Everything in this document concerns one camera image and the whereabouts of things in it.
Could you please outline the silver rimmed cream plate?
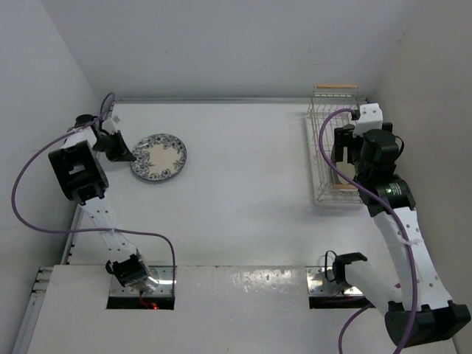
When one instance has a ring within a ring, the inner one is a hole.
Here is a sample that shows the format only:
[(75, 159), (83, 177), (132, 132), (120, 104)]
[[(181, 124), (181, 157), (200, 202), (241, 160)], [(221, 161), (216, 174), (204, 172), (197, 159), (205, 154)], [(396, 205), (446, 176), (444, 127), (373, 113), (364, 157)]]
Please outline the silver rimmed cream plate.
[[(336, 162), (335, 158), (331, 158), (334, 165), (340, 170), (343, 174), (345, 174), (350, 179), (354, 179), (355, 177), (355, 167), (348, 163), (347, 161)], [(349, 183), (345, 178), (341, 177), (336, 171), (331, 170), (331, 180), (333, 182), (333, 188), (335, 190), (355, 190), (351, 183)]]

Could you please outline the blue floral white plate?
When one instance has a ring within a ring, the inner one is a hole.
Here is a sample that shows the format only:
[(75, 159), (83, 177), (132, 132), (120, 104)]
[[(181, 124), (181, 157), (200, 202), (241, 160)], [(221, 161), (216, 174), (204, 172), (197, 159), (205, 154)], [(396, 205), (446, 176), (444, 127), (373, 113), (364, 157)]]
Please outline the blue floral white plate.
[(136, 160), (131, 162), (131, 171), (146, 182), (164, 182), (177, 176), (187, 162), (185, 144), (168, 133), (146, 136), (133, 148)]

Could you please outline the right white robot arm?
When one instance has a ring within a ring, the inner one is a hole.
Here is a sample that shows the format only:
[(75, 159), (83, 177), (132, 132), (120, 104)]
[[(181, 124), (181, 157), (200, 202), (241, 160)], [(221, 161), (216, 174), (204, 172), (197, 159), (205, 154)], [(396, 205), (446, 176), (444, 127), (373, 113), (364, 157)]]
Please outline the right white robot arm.
[(471, 322), (467, 305), (457, 304), (442, 284), (417, 222), (416, 203), (396, 172), (403, 143), (389, 123), (369, 130), (348, 125), (334, 130), (332, 168), (342, 159), (355, 168), (355, 186), (380, 230), (399, 286), (384, 281), (360, 252), (340, 254), (333, 262), (337, 284), (355, 286), (383, 316), (386, 331), (402, 349), (451, 339)]

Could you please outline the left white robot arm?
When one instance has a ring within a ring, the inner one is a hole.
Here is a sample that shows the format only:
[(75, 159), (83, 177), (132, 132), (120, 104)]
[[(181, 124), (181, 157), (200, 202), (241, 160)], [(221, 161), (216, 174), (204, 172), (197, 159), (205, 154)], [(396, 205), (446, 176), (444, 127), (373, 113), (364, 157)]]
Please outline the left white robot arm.
[(48, 154), (60, 188), (90, 217), (106, 245), (107, 272), (121, 286), (151, 294), (159, 281), (152, 276), (137, 246), (118, 231), (118, 217), (105, 194), (108, 179), (96, 153), (104, 152), (111, 162), (133, 162), (136, 158), (114, 123), (104, 130), (97, 116), (83, 114), (76, 118), (71, 131), (74, 134), (66, 138), (62, 147)]

